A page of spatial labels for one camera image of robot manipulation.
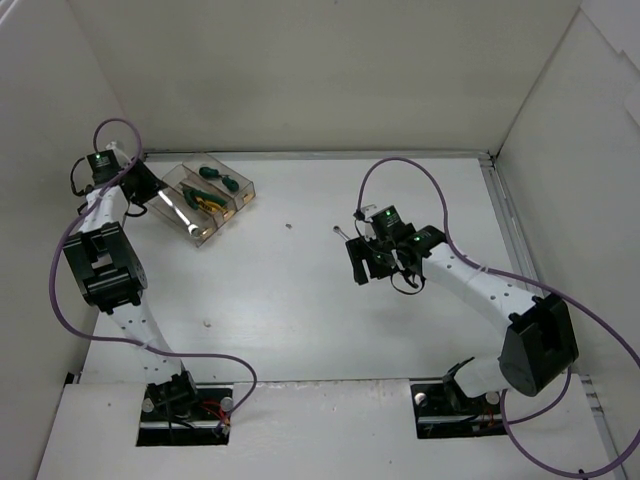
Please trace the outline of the green handled pliers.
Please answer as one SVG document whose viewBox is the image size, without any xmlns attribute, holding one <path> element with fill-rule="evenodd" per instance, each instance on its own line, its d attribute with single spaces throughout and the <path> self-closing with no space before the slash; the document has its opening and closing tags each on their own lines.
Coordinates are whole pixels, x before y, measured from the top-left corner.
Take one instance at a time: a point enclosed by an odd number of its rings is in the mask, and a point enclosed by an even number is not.
<svg viewBox="0 0 640 480">
<path fill-rule="evenodd" d="M 185 183 L 181 183 L 180 186 L 181 186 L 182 194 L 183 194 L 183 197 L 184 197 L 185 201 L 194 210 L 200 209 L 198 204 L 197 204 L 197 201 L 196 201 L 197 197 L 201 197 L 203 199 L 216 202 L 221 206 L 225 205 L 225 200 L 221 199 L 220 197 L 218 197 L 216 195 L 210 194 L 210 193 L 208 193 L 206 191 L 203 191 L 203 190 L 199 190 L 199 189 L 197 189 L 195 187 L 192 187 L 191 185 L 188 185 L 188 184 L 185 184 Z"/>
</svg>

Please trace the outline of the green stubby flathead screwdriver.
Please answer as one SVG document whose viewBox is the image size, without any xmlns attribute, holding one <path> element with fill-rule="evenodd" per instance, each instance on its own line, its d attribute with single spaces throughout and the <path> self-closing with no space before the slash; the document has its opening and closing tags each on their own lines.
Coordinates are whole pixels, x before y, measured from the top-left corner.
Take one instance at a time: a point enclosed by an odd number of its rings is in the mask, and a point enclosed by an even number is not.
<svg viewBox="0 0 640 480">
<path fill-rule="evenodd" d="M 202 178 L 207 180 L 216 179 L 220 177 L 220 172 L 217 169 L 207 167 L 207 166 L 200 167 L 198 170 L 198 173 Z"/>
</svg>

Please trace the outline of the yellow needle-nose pliers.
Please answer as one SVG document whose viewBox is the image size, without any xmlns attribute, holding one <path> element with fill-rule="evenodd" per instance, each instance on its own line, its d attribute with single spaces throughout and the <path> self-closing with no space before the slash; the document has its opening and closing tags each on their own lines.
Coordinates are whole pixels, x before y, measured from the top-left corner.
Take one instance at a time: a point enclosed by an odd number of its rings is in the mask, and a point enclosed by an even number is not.
<svg viewBox="0 0 640 480">
<path fill-rule="evenodd" d="M 206 200 L 201 197 L 197 197 L 196 201 L 199 208 L 204 211 L 207 211 L 207 212 L 224 212 L 225 211 L 225 208 L 216 202 Z"/>
</svg>

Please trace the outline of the green stubby Phillips screwdriver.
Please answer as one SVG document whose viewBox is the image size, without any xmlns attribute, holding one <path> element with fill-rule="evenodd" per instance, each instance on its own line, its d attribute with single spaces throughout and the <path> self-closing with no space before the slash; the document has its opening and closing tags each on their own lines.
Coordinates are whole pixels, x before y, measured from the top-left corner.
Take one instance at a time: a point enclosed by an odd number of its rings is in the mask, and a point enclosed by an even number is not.
<svg viewBox="0 0 640 480">
<path fill-rule="evenodd" d="M 222 177 L 221 182 L 232 193 L 238 192 L 240 189 L 238 182 L 230 176 Z"/>
</svg>

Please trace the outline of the yellow black cutting pliers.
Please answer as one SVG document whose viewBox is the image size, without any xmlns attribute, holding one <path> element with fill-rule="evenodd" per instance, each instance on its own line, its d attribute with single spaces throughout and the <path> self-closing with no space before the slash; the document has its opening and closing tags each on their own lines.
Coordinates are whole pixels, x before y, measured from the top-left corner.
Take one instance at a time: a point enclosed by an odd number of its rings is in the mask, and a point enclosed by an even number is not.
<svg viewBox="0 0 640 480">
<path fill-rule="evenodd" d="M 210 214 L 215 214 L 215 213 L 222 213 L 222 214 L 226 214 L 227 213 L 227 209 L 224 208 L 223 206 L 215 203 L 215 202 L 211 202 L 208 200 L 203 200 L 200 199 L 198 201 L 199 207 L 203 210 L 206 211 Z"/>
</svg>

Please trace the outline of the large silver ratchet wrench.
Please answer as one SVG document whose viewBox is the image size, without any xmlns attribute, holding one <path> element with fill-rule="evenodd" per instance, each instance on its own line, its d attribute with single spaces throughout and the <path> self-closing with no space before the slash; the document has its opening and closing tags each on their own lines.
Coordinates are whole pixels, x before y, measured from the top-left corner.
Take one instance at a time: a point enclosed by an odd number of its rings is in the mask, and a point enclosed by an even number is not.
<svg viewBox="0 0 640 480">
<path fill-rule="evenodd" d="M 165 193 L 164 190 L 158 192 L 159 198 L 167 205 L 167 207 L 178 217 L 178 219 L 184 224 L 188 234 L 192 238 L 198 238 L 201 235 L 201 230 L 198 225 L 193 223 L 186 214 L 171 200 L 171 198 Z"/>
</svg>

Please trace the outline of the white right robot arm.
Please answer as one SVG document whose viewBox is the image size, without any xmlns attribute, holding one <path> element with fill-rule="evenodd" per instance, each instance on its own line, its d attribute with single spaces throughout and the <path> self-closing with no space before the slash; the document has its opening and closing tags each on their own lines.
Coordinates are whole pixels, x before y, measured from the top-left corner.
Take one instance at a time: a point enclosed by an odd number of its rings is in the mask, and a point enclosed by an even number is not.
<svg viewBox="0 0 640 480">
<path fill-rule="evenodd" d="M 346 243 L 357 284 L 396 274 L 414 291 L 433 282 L 487 320 L 503 340 L 497 357 L 470 357 L 449 369 L 442 388 L 449 409 L 464 412 L 478 397 L 503 389 L 534 397 L 578 359 L 571 316 L 560 296 L 539 297 L 471 267 L 443 231 L 431 225 L 416 229 L 393 206 L 371 216 L 358 210 L 354 217 L 364 225 Z"/>
</svg>

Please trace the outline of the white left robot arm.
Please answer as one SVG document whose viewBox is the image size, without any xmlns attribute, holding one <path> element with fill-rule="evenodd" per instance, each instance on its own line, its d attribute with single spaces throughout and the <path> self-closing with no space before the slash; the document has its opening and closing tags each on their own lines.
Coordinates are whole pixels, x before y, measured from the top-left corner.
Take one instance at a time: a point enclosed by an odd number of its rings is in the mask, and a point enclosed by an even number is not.
<svg viewBox="0 0 640 480">
<path fill-rule="evenodd" d="M 84 300 L 107 315 L 119 328 L 118 339 L 136 350 L 152 404 L 177 419 L 191 418 L 200 395 L 153 317 L 144 296 L 147 277 L 124 230 L 129 207 L 161 194 L 163 184 L 137 161 L 109 185 L 131 161 L 117 141 L 89 154 L 87 161 L 93 180 L 85 190 L 89 213 L 64 242 L 63 253 Z"/>
</svg>

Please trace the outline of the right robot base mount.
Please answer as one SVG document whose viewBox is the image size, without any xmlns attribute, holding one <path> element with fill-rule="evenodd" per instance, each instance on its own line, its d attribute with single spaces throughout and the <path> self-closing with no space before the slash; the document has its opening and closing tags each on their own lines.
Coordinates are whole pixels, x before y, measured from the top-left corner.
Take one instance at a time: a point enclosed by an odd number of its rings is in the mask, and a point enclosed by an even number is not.
<svg viewBox="0 0 640 480">
<path fill-rule="evenodd" d="M 454 374 L 473 357 L 451 367 L 439 380 L 411 382 L 414 424 L 420 440 L 464 439 L 506 434 L 499 406 L 486 395 L 467 397 Z"/>
</svg>

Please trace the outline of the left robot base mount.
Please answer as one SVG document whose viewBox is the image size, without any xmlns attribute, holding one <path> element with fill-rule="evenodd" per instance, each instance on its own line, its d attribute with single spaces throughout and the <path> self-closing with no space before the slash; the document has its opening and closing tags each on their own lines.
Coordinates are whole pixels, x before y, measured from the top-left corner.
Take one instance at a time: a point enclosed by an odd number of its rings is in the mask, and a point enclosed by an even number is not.
<svg viewBox="0 0 640 480">
<path fill-rule="evenodd" d="M 226 446 L 231 436 L 233 389 L 197 386 L 187 372 L 146 386 L 138 447 Z"/>
</svg>

